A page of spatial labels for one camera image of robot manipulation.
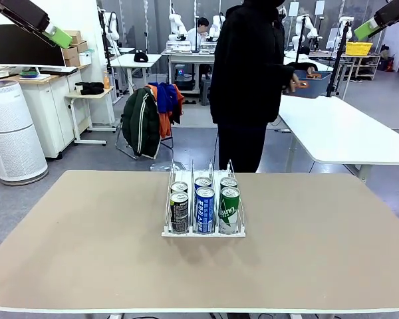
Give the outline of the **white workbench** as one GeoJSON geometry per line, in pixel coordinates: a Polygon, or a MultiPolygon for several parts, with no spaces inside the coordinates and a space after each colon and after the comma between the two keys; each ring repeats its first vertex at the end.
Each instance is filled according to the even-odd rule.
{"type": "Polygon", "coordinates": [[[173,84],[177,76],[175,75],[173,65],[174,64],[192,64],[194,66],[194,88],[192,90],[182,90],[182,94],[200,94],[200,65],[201,64],[213,64],[214,63],[214,52],[216,48],[216,42],[210,42],[203,44],[198,52],[188,51],[167,51],[161,52],[162,56],[167,57],[168,65],[168,81],[173,84]]]}

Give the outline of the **black folded cloth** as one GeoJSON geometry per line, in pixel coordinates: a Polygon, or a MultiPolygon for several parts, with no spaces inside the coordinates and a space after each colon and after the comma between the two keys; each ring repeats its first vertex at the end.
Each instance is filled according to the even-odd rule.
{"type": "Polygon", "coordinates": [[[101,82],[81,82],[83,85],[83,90],[80,95],[99,95],[104,92],[104,84],[101,82]]]}

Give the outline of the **person's right forearm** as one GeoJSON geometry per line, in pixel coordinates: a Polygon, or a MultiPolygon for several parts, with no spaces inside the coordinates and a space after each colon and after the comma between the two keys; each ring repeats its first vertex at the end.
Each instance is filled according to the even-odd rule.
{"type": "Polygon", "coordinates": [[[289,83],[295,72],[295,68],[284,64],[271,64],[269,70],[271,76],[281,85],[289,83]]]}

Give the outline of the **seated person in white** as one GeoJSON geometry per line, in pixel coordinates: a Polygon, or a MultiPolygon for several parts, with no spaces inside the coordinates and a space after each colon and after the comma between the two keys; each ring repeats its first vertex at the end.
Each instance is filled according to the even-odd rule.
{"type": "Polygon", "coordinates": [[[199,45],[201,43],[202,37],[204,35],[207,35],[208,27],[208,19],[205,17],[200,17],[197,21],[197,26],[188,31],[187,40],[191,42],[194,50],[196,45],[199,45]]]}

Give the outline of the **black computer monitor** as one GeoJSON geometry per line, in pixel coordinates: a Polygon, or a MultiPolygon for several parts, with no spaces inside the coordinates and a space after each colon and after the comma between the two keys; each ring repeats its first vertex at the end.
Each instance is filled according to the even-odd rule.
{"type": "Polygon", "coordinates": [[[61,48],[16,25],[0,25],[0,64],[16,66],[65,66],[61,48]]]}

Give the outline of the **low wooden shelf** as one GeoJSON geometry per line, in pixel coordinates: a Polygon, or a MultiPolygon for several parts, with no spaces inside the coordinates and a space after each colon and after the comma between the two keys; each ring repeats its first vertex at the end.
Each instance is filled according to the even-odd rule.
{"type": "Polygon", "coordinates": [[[352,61],[351,78],[355,80],[374,80],[380,64],[380,55],[353,56],[352,61]]]}

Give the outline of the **person in black jacket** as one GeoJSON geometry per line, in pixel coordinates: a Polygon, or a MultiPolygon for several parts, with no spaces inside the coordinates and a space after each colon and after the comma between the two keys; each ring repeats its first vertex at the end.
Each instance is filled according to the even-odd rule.
{"type": "Polygon", "coordinates": [[[267,125],[279,115],[289,83],[271,76],[284,64],[284,33],[278,8],[284,0],[243,0],[230,8],[214,53],[209,91],[211,118],[218,129],[219,168],[255,173],[267,125]]]}

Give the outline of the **blue plastic bin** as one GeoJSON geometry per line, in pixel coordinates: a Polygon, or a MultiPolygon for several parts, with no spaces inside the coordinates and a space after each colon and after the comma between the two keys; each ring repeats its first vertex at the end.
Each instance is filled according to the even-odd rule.
{"type": "Polygon", "coordinates": [[[283,94],[301,98],[317,98],[326,94],[332,72],[317,71],[309,74],[304,70],[296,70],[295,74],[299,78],[300,85],[296,86],[294,92],[286,90],[283,94]]]}

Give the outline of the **small wooden-top side table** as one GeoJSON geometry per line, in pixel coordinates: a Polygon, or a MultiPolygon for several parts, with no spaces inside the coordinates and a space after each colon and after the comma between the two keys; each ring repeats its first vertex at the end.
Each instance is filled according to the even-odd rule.
{"type": "Polygon", "coordinates": [[[113,134],[116,133],[117,131],[117,125],[115,124],[115,119],[112,117],[113,116],[113,111],[110,108],[107,108],[108,110],[108,120],[109,120],[109,125],[108,126],[93,126],[92,124],[92,119],[91,119],[91,114],[90,114],[90,106],[88,104],[88,100],[100,100],[103,99],[105,96],[108,96],[112,91],[114,90],[114,87],[111,86],[110,88],[105,88],[104,92],[101,94],[93,94],[93,95],[82,95],[81,93],[77,92],[76,90],[70,91],[68,94],[65,95],[65,98],[69,101],[68,104],[68,109],[71,112],[72,116],[72,122],[74,126],[74,144],[76,145],[101,145],[101,146],[106,146],[107,141],[106,140],[83,140],[81,138],[81,131],[79,130],[78,127],[78,122],[76,119],[76,112],[75,112],[75,103],[77,100],[81,100],[84,102],[84,107],[86,111],[86,117],[88,120],[88,128],[87,130],[89,132],[112,132],[113,134]]]}

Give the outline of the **white cabinet desk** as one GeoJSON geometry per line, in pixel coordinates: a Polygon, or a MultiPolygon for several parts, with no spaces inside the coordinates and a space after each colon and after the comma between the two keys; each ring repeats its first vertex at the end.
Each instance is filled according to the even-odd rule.
{"type": "MultiPolygon", "coordinates": [[[[74,144],[74,126],[68,109],[69,101],[65,95],[75,90],[74,84],[82,80],[81,71],[78,70],[66,76],[50,75],[34,79],[16,76],[15,79],[21,85],[45,157],[54,160],[61,159],[63,151],[74,144]]],[[[110,95],[111,93],[100,100],[88,100],[88,104],[90,106],[93,102],[104,102],[108,116],[107,108],[113,111],[108,103],[110,95]]],[[[83,132],[89,132],[83,101],[76,101],[75,112],[82,138],[83,132]]],[[[94,124],[92,121],[93,126],[108,126],[109,123],[108,119],[104,124],[94,124]]]]}

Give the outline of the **orange jacket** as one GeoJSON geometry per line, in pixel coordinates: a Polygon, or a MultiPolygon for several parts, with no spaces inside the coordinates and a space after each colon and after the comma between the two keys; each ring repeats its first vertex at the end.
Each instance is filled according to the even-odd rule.
{"type": "MultiPolygon", "coordinates": [[[[147,87],[152,91],[154,98],[157,104],[157,82],[150,82],[147,87]]],[[[183,115],[183,103],[184,103],[184,96],[180,92],[179,88],[174,84],[176,87],[178,103],[174,106],[173,112],[168,112],[165,114],[159,113],[160,118],[160,137],[166,138],[170,136],[170,131],[172,129],[172,124],[180,124],[180,118],[183,115]]]]}

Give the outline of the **black tripod pole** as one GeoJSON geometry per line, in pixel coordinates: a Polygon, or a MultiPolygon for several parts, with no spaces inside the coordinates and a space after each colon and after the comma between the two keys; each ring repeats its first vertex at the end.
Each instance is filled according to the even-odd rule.
{"type": "Polygon", "coordinates": [[[327,87],[326,97],[330,97],[332,92],[333,92],[334,82],[335,82],[336,77],[337,77],[337,75],[336,75],[337,74],[337,70],[338,70],[338,67],[339,67],[339,64],[340,64],[341,56],[343,54],[343,48],[346,45],[347,35],[350,33],[350,30],[351,30],[352,22],[345,19],[345,20],[342,20],[340,22],[340,26],[343,26],[342,37],[341,37],[341,39],[339,41],[339,44],[338,44],[338,50],[336,52],[336,60],[335,60],[334,66],[333,66],[333,72],[331,74],[331,79],[330,79],[329,85],[327,87]]]}

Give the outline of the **blue jacket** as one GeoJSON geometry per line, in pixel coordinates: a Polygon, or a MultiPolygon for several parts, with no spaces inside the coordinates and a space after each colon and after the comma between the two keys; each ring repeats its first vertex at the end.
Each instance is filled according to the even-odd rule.
{"type": "Polygon", "coordinates": [[[161,82],[157,85],[157,107],[158,112],[165,114],[173,112],[178,103],[176,87],[173,84],[161,82]]]}

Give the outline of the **white cylindrical air purifier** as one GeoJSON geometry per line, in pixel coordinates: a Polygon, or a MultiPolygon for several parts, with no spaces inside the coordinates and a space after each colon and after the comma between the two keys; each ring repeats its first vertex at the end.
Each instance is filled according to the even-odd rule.
{"type": "Polygon", "coordinates": [[[48,172],[20,84],[0,80],[0,181],[26,185],[41,180],[48,172]]]}

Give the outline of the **black keyboard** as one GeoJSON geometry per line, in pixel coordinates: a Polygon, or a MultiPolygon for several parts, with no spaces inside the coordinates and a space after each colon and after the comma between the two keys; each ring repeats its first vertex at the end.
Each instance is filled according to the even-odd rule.
{"type": "Polygon", "coordinates": [[[58,68],[40,68],[39,70],[41,74],[65,76],[77,72],[78,68],[69,66],[69,67],[58,67],[58,68]]]}

